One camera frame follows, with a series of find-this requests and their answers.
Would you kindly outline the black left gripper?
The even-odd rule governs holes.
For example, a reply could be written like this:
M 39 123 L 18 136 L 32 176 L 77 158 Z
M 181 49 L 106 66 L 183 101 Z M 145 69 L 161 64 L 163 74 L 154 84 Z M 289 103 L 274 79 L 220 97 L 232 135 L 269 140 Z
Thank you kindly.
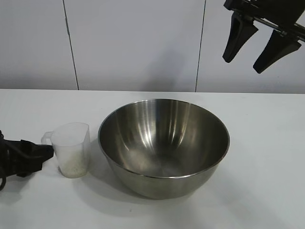
M 39 157 L 23 158 L 17 162 L 14 151 L 10 151 L 4 135 L 0 133 L 0 190 L 6 185 L 7 177 L 28 177 L 41 171 L 42 165 L 53 157 L 54 151 L 50 145 L 37 145 L 33 142 L 21 140 L 21 150 L 27 155 L 41 155 Z

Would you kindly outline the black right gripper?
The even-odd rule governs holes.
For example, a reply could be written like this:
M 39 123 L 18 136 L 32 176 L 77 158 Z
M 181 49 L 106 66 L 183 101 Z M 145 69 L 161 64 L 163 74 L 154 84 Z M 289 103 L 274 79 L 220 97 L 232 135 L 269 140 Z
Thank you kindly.
M 227 63 L 258 31 L 254 26 L 255 21 L 273 28 L 267 45 L 253 65 L 257 73 L 262 73 L 279 59 L 297 51 L 301 47 L 299 41 L 305 41 L 305 27 L 297 23 L 305 11 L 303 0 L 227 0 L 224 7 L 233 12 L 223 53 Z

